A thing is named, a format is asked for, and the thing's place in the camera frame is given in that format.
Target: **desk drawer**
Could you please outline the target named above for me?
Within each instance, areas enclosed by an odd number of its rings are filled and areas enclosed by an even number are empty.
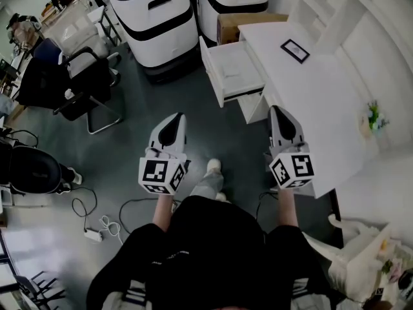
[[[202,61],[219,106],[262,92],[267,75],[246,41],[208,48],[202,37]]]

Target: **flowers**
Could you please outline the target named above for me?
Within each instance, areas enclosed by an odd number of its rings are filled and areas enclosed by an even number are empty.
[[[377,100],[374,100],[368,104],[368,125],[370,130],[378,131],[388,125],[390,122],[385,118],[385,115],[379,111]]]

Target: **black shirt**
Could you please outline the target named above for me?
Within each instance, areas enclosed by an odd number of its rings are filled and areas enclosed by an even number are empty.
[[[131,281],[142,284],[139,293],[130,291]],[[297,227],[265,236],[235,205],[193,196],[166,233],[148,224],[129,236],[94,278],[87,309],[101,310],[114,291],[143,308],[151,302],[154,310],[290,309],[294,295],[327,295],[329,285]]]

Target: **picture frame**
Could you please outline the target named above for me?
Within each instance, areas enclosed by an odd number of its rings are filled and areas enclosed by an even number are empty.
[[[299,61],[301,64],[304,63],[306,59],[310,56],[303,47],[297,44],[294,40],[287,40],[285,43],[281,45],[281,49],[291,55],[294,59]]]

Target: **gray floor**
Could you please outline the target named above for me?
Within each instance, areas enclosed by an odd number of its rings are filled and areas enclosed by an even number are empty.
[[[186,153],[192,161],[176,198],[188,196],[204,175],[207,161],[217,157],[223,162],[228,199],[255,215],[258,196],[268,186],[263,159],[268,147],[266,123],[247,125],[237,101],[219,108],[202,67],[175,82],[153,86],[126,46],[117,49],[123,57],[117,66],[122,80],[113,89],[110,105],[124,112],[124,122],[91,136],[86,131],[84,116],[70,122],[61,115],[53,116],[49,110],[28,108],[16,125],[39,135],[40,149],[76,168],[84,176],[84,185],[96,191],[99,205],[88,225],[98,230],[102,215],[117,220],[122,203],[148,196],[137,183],[139,158],[145,153],[151,130],[175,112],[186,114]],[[115,255],[120,243],[107,234],[102,243],[86,239],[83,220],[72,212],[74,197],[81,198],[88,209],[93,206],[92,195],[87,191],[62,196],[16,196],[17,204],[49,207],[8,210],[9,223],[4,234],[19,273],[32,276],[41,270],[53,272],[68,293],[67,300],[59,303],[61,308],[80,310],[85,308],[91,279]],[[329,198],[300,197],[296,202],[301,228],[329,241],[333,231],[327,221],[331,213]],[[153,201],[130,204],[123,215],[128,228],[149,223],[154,206]],[[264,230],[276,226],[276,214],[276,201],[265,198],[259,215]],[[124,231],[121,235],[124,240],[127,238]]]

